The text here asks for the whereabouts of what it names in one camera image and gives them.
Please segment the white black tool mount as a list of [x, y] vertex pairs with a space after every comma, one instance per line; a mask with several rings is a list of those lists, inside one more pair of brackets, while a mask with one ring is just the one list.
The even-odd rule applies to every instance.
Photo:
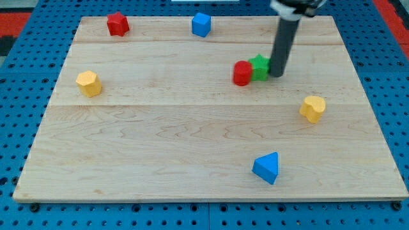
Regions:
[[327, 0], [271, 0], [270, 7], [284, 20], [315, 17]]

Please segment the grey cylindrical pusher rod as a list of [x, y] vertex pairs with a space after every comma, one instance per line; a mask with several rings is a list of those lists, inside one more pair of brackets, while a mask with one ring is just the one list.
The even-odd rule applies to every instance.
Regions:
[[270, 56], [272, 77], [281, 77], [284, 74], [299, 22], [299, 20], [285, 20], [282, 17], [279, 20]]

